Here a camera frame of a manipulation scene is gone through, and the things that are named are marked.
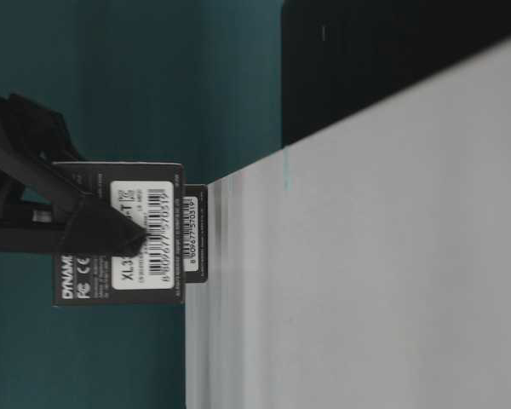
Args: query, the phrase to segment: white label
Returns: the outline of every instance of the white label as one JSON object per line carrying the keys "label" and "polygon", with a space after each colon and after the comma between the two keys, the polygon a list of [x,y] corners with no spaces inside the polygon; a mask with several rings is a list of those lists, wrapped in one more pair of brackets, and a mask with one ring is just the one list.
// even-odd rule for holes
{"label": "white label", "polygon": [[184,197],[184,270],[198,271],[198,199]]}
{"label": "white label", "polygon": [[113,181],[110,203],[146,229],[148,237],[136,257],[112,257],[116,290],[174,287],[174,186],[170,181]]}
{"label": "white label", "polygon": [[46,210],[35,210],[32,212],[32,221],[38,223],[53,222],[53,214]]}

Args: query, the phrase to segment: white surface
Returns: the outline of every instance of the white surface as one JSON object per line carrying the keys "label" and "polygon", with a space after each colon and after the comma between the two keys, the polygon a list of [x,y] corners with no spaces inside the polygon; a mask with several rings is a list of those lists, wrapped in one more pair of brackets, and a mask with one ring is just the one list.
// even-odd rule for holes
{"label": "white surface", "polygon": [[210,187],[189,409],[511,408],[511,42]]}

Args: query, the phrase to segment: black card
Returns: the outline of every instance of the black card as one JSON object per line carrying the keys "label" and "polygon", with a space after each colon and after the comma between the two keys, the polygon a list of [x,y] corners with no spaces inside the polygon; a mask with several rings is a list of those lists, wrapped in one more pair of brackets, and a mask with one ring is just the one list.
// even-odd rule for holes
{"label": "black card", "polygon": [[184,196],[184,271],[187,283],[208,279],[208,189],[205,185],[186,185]]}
{"label": "black card", "polygon": [[[55,256],[55,305],[181,303],[184,172],[180,164],[60,162],[74,181],[147,231],[136,257]],[[60,212],[55,212],[60,220]]]}

